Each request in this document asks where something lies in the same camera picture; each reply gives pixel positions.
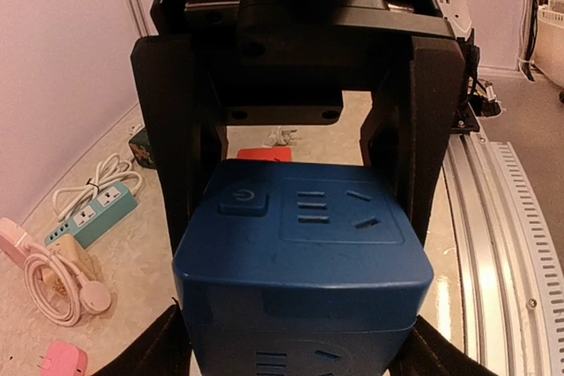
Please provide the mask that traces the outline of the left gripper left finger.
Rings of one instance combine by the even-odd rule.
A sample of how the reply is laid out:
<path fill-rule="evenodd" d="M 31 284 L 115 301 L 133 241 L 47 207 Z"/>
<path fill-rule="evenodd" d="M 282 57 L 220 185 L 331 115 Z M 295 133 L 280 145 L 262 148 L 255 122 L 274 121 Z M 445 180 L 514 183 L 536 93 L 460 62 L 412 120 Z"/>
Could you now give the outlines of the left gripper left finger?
<path fill-rule="evenodd" d="M 188 376 L 191 344 L 174 302 L 116 359 L 95 376 Z"/>

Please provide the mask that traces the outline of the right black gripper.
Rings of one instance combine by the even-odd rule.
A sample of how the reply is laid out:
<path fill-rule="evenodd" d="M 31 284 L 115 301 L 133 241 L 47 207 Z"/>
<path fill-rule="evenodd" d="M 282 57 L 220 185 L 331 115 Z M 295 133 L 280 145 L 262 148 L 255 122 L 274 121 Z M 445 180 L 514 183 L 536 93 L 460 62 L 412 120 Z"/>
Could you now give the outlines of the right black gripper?
<path fill-rule="evenodd" d="M 436 0 L 154 0 L 148 91 L 223 125 L 330 125 L 345 91 L 448 126 L 456 40 Z"/>

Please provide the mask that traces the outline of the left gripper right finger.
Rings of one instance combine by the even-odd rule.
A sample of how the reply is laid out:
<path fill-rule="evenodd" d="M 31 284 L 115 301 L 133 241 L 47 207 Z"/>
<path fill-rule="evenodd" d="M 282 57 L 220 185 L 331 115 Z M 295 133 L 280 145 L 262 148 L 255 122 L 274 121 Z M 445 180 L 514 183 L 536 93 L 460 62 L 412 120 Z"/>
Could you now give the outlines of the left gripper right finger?
<path fill-rule="evenodd" d="M 391 376 L 495 376 L 469 358 L 422 316 L 389 367 Z"/>

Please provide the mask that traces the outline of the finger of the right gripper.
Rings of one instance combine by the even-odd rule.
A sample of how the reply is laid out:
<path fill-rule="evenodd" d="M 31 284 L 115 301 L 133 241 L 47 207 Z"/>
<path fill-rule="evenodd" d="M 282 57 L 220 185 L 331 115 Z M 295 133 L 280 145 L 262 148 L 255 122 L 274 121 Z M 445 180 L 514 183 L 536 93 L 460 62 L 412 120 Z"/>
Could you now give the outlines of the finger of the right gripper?
<path fill-rule="evenodd" d="M 464 70 L 456 41 L 411 37 L 384 61 L 360 127 L 363 165 L 384 178 L 421 242 L 427 238 Z"/>
<path fill-rule="evenodd" d="M 176 250 L 213 170 L 226 158 L 226 125 L 191 37 L 141 38 L 130 60 Z"/>

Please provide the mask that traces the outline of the red cube socket adapter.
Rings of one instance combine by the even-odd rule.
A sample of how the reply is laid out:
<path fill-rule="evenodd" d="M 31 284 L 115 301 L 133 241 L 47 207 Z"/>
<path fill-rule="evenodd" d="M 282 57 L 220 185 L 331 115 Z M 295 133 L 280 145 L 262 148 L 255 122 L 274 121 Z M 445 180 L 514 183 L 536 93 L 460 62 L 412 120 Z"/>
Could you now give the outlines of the red cube socket adapter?
<path fill-rule="evenodd" d="M 236 158 L 242 160 L 291 162 L 292 150 L 290 147 L 241 149 L 237 152 Z"/>

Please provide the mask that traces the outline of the dark blue cube socket adapter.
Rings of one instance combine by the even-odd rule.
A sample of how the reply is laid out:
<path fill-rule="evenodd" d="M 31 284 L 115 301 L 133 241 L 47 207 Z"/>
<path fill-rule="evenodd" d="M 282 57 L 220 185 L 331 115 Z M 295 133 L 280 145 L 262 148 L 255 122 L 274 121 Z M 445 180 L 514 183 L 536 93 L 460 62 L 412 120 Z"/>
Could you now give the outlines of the dark blue cube socket adapter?
<path fill-rule="evenodd" d="M 381 375 L 434 272 L 370 168 L 229 159 L 174 276 L 204 375 Z"/>

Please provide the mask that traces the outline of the white multicolour power strip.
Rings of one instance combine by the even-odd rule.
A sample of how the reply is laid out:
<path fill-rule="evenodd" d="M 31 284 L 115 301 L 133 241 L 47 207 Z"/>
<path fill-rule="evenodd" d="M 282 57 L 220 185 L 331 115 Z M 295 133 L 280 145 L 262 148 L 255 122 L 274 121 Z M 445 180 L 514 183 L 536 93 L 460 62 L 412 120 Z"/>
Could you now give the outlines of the white multicolour power strip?
<path fill-rule="evenodd" d="M 283 129 L 276 127 L 272 129 L 263 141 L 263 147 L 287 147 L 297 139 L 297 129 Z"/>

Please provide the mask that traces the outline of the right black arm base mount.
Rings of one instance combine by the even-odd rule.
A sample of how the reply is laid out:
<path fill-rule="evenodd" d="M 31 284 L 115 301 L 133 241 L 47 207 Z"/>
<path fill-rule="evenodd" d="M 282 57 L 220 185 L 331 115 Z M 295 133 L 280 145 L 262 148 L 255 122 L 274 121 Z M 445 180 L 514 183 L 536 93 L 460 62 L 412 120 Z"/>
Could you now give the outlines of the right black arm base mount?
<path fill-rule="evenodd" d="M 460 105 L 455 112 L 451 125 L 452 134 L 469 134 L 479 132 L 480 126 L 470 104 Z"/>

